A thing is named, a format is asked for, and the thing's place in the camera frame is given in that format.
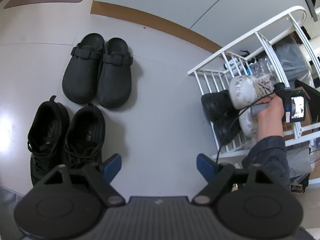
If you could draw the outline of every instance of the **white sneaker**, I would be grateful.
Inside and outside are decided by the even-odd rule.
[[[257,117],[252,117],[250,108],[247,109],[239,117],[239,123],[241,130],[245,136],[248,138],[255,138],[258,133],[258,119]]]
[[[273,91],[269,74],[259,77],[235,76],[230,81],[229,94],[234,108],[242,109]]]

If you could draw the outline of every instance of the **shoe heel pull tab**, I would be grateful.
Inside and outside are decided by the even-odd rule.
[[[54,100],[56,99],[56,95],[53,95],[52,97],[50,97],[50,100],[49,101],[52,101],[52,102],[54,102]]]

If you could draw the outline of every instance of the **human hand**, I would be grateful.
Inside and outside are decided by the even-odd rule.
[[[269,136],[282,136],[282,117],[284,115],[282,99],[276,94],[258,102],[269,103],[268,107],[258,114],[258,141]]]

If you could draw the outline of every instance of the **black sandal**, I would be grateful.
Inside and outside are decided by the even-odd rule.
[[[110,39],[104,48],[97,100],[105,108],[122,106],[131,94],[132,57],[121,38]]]
[[[103,47],[103,37],[90,33],[72,49],[62,80],[63,93],[72,102],[87,104],[94,98]]]

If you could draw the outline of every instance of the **shoe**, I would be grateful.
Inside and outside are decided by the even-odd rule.
[[[250,139],[257,136],[258,119],[257,117],[252,116],[250,108],[240,115],[239,124],[245,136],[247,136]]]
[[[43,102],[28,133],[31,181],[35,185],[56,165],[61,164],[61,147],[69,126],[66,108],[55,103],[56,96]]]
[[[80,169],[89,163],[102,163],[105,121],[102,112],[89,104],[81,108],[71,120],[63,148],[63,163]]]
[[[70,101],[87,104],[94,98],[103,47],[103,37],[90,33],[72,49],[72,57],[62,79],[63,93]]]
[[[230,81],[229,94],[235,109],[242,109],[271,93],[273,85],[269,74],[259,77],[235,76]]]
[[[238,120],[230,128],[232,122],[238,117],[238,114],[239,111],[236,110],[228,112],[213,123],[214,132],[221,145],[229,144],[240,132],[240,124]]]
[[[110,39],[104,48],[99,74],[97,100],[108,109],[122,106],[131,94],[132,57],[121,38]]]
[[[225,112],[234,110],[228,90],[204,94],[201,103],[206,117],[211,122],[218,120]]]

